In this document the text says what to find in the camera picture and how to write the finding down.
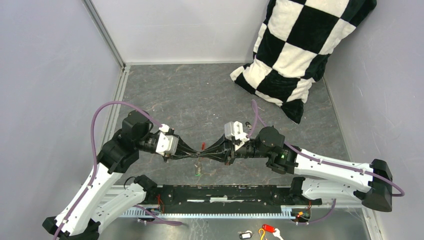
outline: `black and white checkered pillow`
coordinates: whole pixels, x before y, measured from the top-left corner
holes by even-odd
[[[234,70],[231,79],[300,123],[309,88],[323,77],[328,57],[376,4],[377,0],[270,0],[253,47],[253,63]]]

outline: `red tool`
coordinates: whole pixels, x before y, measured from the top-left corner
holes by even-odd
[[[270,233],[275,233],[275,231],[276,231],[276,228],[275,228],[275,227],[270,226],[270,225],[268,225],[268,224],[264,224],[264,225],[262,225],[262,228],[263,228],[265,231],[270,232]]]

